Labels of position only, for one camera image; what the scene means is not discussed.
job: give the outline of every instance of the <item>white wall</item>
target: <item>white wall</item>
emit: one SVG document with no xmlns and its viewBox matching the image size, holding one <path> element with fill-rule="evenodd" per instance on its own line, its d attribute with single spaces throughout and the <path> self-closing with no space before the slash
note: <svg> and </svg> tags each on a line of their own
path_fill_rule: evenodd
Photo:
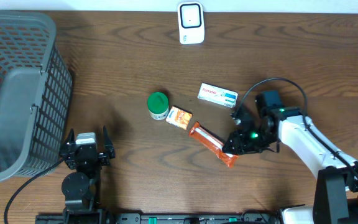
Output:
<svg viewBox="0 0 358 224">
<path fill-rule="evenodd" d="M 0 0 L 0 9 L 176 11 L 177 0 Z M 358 13 L 358 0 L 199 0 L 206 12 Z"/>
</svg>

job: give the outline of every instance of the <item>laundry basket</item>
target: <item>laundry basket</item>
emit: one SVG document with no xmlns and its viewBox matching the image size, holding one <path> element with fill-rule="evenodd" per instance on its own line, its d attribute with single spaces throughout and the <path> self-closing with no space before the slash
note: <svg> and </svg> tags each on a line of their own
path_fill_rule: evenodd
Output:
<svg viewBox="0 0 358 224">
<path fill-rule="evenodd" d="M 58 161 L 72 79 L 41 13 L 0 11 L 0 181 Z"/>
</svg>

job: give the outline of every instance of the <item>black mount bracket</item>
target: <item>black mount bracket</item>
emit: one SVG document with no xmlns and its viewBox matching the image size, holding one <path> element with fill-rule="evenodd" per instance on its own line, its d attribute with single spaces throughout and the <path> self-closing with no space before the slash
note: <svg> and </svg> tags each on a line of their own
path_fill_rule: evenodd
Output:
<svg viewBox="0 0 358 224">
<path fill-rule="evenodd" d="M 318 172 L 314 195 L 314 223 L 358 223 L 358 197 L 347 199 L 345 186 L 358 192 L 358 183 L 347 168 L 329 167 Z"/>
</svg>

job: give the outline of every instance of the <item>orange snack bar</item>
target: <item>orange snack bar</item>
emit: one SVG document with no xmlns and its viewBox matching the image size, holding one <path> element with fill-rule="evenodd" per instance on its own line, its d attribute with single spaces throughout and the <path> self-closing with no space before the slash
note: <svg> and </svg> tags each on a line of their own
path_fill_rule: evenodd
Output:
<svg viewBox="0 0 358 224">
<path fill-rule="evenodd" d="M 197 139 L 209 150 L 213 151 L 215 155 L 220 158 L 229 168 L 234 166 L 235 161 L 239 156 L 223 153 L 222 147 L 223 143 L 216 139 L 212 134 L 207 132 L 204 128 L 201 127 L 197 121 L 189 132 L 189 136 Z"/>
</svg>

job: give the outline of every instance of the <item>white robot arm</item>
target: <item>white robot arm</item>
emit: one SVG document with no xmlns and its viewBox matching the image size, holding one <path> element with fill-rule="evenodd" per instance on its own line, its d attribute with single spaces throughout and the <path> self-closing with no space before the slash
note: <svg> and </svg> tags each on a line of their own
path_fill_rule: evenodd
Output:
<svg viewBox="0 0 358 224">
<path fill-rule="evenodd" d="M 273 151 L 271 143 L 282 142 L 306 164 L 317 179 L 314 205 L 282 209 L 284 224 L 358 223 L 358 198 L 346 197 L 348 190 L 358 192 L 358 161 L 338 149 L 298 107 L 285 107 L 277 91 L 262 92 L 255 103 L 261 125 L 240 107 L 232 117 L 242 129 L 230 134 L 222 150 L 236 155 L 261 153 Z"/>
<path fill-rule="evenodd" d="M 339 152 L 351 166 L 354 166 L 357 160 L 338 149 L 326 136 L 324 136 L 313 124 L 309 117 L 306 122 L 320 139 L 328 144 L 331 149 Z M 278 138 L 282 143 L 291 148 L 299 158 L 306 164 L 311 173 L 317 179 L 319 170 L 327 167 L 345 168 L 345 164 L 339 161 L 329 152 L 320 142 L 305 129 L 302 115 L 292 116 L 284 121 L 280 121 L 278 127 Z M 313 207 L 301 206 L 286 208 L 282 211 L 282 220 L 285 224 L 313 224 Z"/>
<path fill-rule="evenodd" d="M 354 163 L 357 162 L 355 158 L 338 149 L 338 147 L 316 128 L 309 117 L 306 117 L 306 122 L 321 140 L 328 144 L 331 149 L 337 151 L 343 159 L 350 163 L 351 166 L 354 166 Z M 316 179 L 318 171 L 321 169 L 327 167 L 346 167 L 345 164 L 335 158 L 331 152 L 329 152 L 307 129 L 305 129 L 302 115 L 291 116 L 284 121 L 280 121 L 278 125 L 278 138 L 299 156 Z"/>
</svg>

